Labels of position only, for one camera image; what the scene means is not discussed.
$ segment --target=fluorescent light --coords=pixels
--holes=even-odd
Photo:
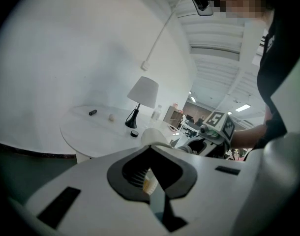
[[[248,109],[248,108],[250,108],[250,106],[247,105],[247,104],[245,104],[244,106],[242,106],[242,107],[240,107],[240,108],[238,108],[238,109],[235,109],[235,111],[241,112],[241,111],[243,111],[243,110],[245,110],[245,109]]]

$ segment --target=white tabletop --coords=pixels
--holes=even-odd
[[[181,122],[180,124],[182,125],[181,128],[184,127],[184,128],[187,128],[187,129],[189,129],[189,130],[191,130],[191,131],[193,131],[193,132],[198,132],[198,130],[196,130],[196,129],[190,127],[190,126],[188,126],[185,122]]]
[[[89,116],[96,109],[97,113]],[[140,147],[141,136],[146,129],[150,117],[141,113],[137,116],[137,128],[125,125],[131,111],[106,106],[76,107],[68,111],[60,122],[60,131],[65,141],[77,152],[89,156],[100,157],[120,150]],[[109,120],[109,115],[115,116],[115,121]],[[164,121],[158,120],[154,128],[160,130],[168,142],[180,139],[178,146],[187,141],[180,131],[173,132]],[[137,138],[130,136],[136,130]]]

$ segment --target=computer monitor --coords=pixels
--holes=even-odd
[[[193,116],[186,115],[186,119],[187,119],[187,120],[191,120],[191,119],[193,119]]]

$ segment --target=white table lamp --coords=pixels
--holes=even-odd
[[[136,101],[138,103],[137,107],[134,109],[134,113],[131,119],[126,120],[125,122],[127,127],[137,128],[136,117],[139,113],[140,105],[144,105],[149,108],[155,108],[158,89],[159,89],[159,84],[149,78],[142,76],[137,81],[137,83],[134,85],[134,87],[130,90],[129,94],[127,95],[129,99]]]

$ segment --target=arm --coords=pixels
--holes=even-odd
[[[231,147],[253,148],[257,141],[265,134],[267,129],[266,121],[271,118],[272,114],[269,107],[266,105],[264,124],[251,129],[235,132],[231,141]]]

